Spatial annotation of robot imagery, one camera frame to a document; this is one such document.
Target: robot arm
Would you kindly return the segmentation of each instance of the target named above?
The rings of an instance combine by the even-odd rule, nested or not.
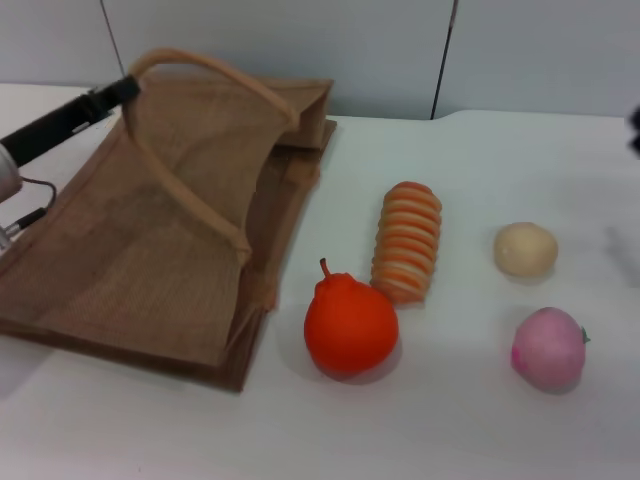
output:
[[[139,93],[136,79],[129,75],[105,87],[90,90],[0,139],[0,202],[22,188],[22,177],[18,171],[21,166],[108,117],[113,108],[133,100]],[[42,218],[46,211],[45,208],[35,210],[7,230],[0,227],[0,249],[7,248],[11,244],[11,236]]]

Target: bag handle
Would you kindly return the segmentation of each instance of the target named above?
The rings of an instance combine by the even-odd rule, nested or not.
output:
[[[201,66],[221,73],[230,80],[238,83],[262,97],[267,103],[279,110],[288,120],[288,125],[295,129],[300,118],[298,113],[281,96],[267,88],[255,78],[246,75],[221,60],[197,55],[182,50],[162,48],[152,50],[140,57],[129,68],[129,74],[137,80],[151,68],[160,64],[191,64]],[[240,265],[244,265],[251,256],[251,246],[244,231],[224,218],[200,197],[191,191],[166,165],[157,157],[146,141],[140,135],[136,116],[132,113],[135,100],[122,108],[122,117],[126,131],[133,144],[142,153],[141,159],[165,191],[173,197],[185,210],[195,218],[225,237],[236,249]]]

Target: white wall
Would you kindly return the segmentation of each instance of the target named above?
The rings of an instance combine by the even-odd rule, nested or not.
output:
[[[625,116],[640,104],[640,0],[461,0],[438,116]]]
[[[120,75],[99,0],[0,0],[0,82],[96,85]]]
[[[249,72],[336,79],[333,113],[428,118],[453,0],[105,0],[124,66],[157,46]],[[625,116],[640,0],[460,0],[437,115]],[[0,0],[0,82],[120,76],[100,0]]]
[[[429,118],[452,0],[106,0],[125,65],[157,46],[331,77],[332,112]]]

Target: black cable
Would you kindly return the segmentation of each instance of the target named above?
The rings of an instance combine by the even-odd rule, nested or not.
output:
[[[26,183],[33,183],[35,185],[44,185],[45,187],[49,187],[51,189],[51,199],[49,200],[49,203],[47,204],[47,206],[44,208],[49,210],[51,207],[53,207],[53,204],[56,203],[56,199],[58,198],[58,189],[53,183],[47,182],[45,180],[36,180],[34,178],[27,178],[27,177],[20,177],[20,178],[22,178],[22,181]]]
[[[444,76],[444,66],[447,63],[447,55],[449,54],[449,43],[451,42],[451,34],[453,33],[453,25],[458,15],[458,0],[453,0],[451,8],[451,19],[449,20],[449,29],[447,30],[447,40],[444,43],[444,52],[442,52],[442,61],[440,62],[440,73],[438,74],[438,84],[436,85],[436,94],[433,97],[433,106],[431,107],[431,120],[436,116],[436,108],[438,107],[438,97],[440,96],[440,87],[442,86],[442,77]]]
[[[109,21],[109,15],[107,15],[107,7],[104,5],[104,0],[100,0],[100,8],[102,8],[102,16],[104,18],[104,23],[107,24],[107,30],[109,31],[109,38],[111,39],[111,46],[113,47],[113,51],[116,53],[116,58],[118,59],[118,66],[120,67],[120,72],[122,75],[126,75],[124,66],[122,65],[122,59],[120,58],[120,50],[118,50],[118,45],[116,44],[116,38],[113,35],[113,29],[111,28],[111,22]]]
[[[16,220],[11,225],[9,225],[5,229],[5,234],[9,238],[15,237],[22,230],[33,225],[42,217],[44,217],[49,211],[49,209],[53,206],[53,204],[56,203],[56,199],[58,198],[58,189],[53,183],[47,182],[45,180],[36,180],[34,178],[26,178],[26,177],[20,177],[20,178],[22,178],[22,181],[26,183],[33,183],[35,185],[43,185],[45,187],[49,187],[51,189],[51,198],[49,199],[49,203],[47,204],[46,207],[36,208],[33,212],[28,213],[24,217],[21,217],[20,219]]]

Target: white tabletop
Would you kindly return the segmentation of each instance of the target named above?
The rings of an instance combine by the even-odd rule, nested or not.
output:
[[[0,86],[0,136],[81,90]],[[245,391],[233,395],[0,339],[0,471],[11,480],[637,479],[640,160],[622,119],[462,112],[338,118]],[[28,165],[62,185],[105,123]],[[429,185],[444,205],[435,282],[401,310],[402,345],[346,382],[304,346],[318,260],[368,280],[382,196]],[[6,225],[48,192],[0,205]],[[491,240],[533,221],[560,244],[535,285],[500,274]],[[557,306],[589,333],[580,385],[533,390],[509,367],[515,328]]]

